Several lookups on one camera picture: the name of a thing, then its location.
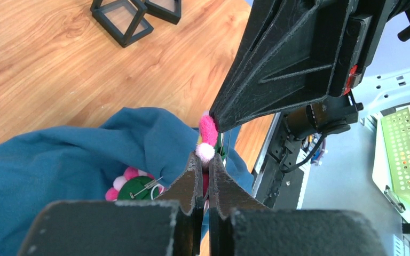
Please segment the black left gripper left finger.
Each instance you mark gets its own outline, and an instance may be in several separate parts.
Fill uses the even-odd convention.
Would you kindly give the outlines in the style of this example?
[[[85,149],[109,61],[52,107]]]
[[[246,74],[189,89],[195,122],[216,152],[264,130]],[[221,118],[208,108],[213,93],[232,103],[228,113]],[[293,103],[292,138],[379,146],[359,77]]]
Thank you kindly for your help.
[[[32,223],[18,255],[198,255],[202,166],[184,172],[152,201],[56,201]]]

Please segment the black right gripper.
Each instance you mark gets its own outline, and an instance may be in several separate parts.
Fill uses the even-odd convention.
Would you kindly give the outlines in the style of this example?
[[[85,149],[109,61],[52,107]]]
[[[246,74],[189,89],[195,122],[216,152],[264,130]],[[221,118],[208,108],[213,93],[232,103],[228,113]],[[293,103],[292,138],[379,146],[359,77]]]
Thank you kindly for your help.
[[[255,118],[302,107],[356,87],[382,31],[410,1],[254,1],[235,59],[210,108],[226,132]]]

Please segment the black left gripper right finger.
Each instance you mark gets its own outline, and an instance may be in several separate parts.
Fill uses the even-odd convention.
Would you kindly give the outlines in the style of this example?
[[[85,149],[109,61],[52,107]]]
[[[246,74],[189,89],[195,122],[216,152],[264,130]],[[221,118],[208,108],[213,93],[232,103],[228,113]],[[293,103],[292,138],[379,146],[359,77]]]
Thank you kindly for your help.
[[[346,210],[273,210],[209,162],[211,255],[386,255],[372,224]]]

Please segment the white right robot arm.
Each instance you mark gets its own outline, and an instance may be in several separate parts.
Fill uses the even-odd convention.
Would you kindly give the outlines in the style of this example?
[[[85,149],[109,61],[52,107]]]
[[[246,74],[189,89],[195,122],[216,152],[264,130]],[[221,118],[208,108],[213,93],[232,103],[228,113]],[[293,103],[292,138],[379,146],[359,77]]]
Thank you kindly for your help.
[[[282,112],[288,134],[349,130],[363,109],[352,95],[386,23],[410,1],[254,1],[239,49],[211,106],[218,132]]]

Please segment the blue garment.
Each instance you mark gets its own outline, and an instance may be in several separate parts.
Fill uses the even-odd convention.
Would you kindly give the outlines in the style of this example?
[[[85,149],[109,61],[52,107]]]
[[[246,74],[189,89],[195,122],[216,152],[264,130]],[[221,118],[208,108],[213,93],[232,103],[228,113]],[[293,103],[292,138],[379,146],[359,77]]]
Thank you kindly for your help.
[[[0,255],[15,255],[36,215],[61,199],[104,199],[134,167],[170,185],[199,133],[160,108],[123,108],[98,128],[59,126],[0,145]]]

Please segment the pink white flower brooch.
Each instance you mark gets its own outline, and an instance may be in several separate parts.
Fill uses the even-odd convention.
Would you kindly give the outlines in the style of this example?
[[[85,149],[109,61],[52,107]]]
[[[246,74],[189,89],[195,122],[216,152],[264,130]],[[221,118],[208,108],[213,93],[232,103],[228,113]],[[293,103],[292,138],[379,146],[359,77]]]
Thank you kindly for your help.
[[[208,188],[209,188],[209,164],[212,158],[219,154],[226,165],[226,152],[224,150],[224,135],[218,133],[213,118],[206,111],[199,120],[199,137],[195,149],[195,155],[201,161],[203,176],[203,197],[204,208],[209,206]]]

